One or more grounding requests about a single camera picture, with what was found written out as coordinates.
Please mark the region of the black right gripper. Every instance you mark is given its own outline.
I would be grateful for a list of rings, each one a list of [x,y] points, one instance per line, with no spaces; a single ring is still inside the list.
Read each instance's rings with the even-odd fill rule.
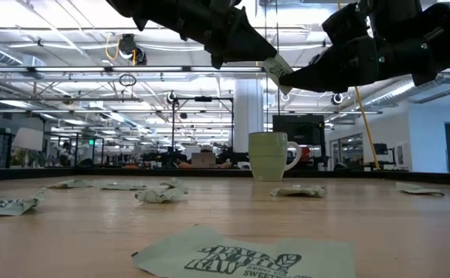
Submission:
[[[430,58],[425,41],[425,14],[419,1],[350,3],[322,24],[332,46],[308,66],[279,78],[283,86],[317,93],[344,93],[416,73]]]

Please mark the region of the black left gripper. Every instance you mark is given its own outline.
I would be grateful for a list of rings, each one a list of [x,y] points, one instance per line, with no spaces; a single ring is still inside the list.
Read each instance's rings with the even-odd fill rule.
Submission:
[[[220,69],[230,62],[262,62],[277,50],[249,23],[241,0],[157,0],[147,2],[147,17],[177,32],[181,39],[207,41],[211,65]]]

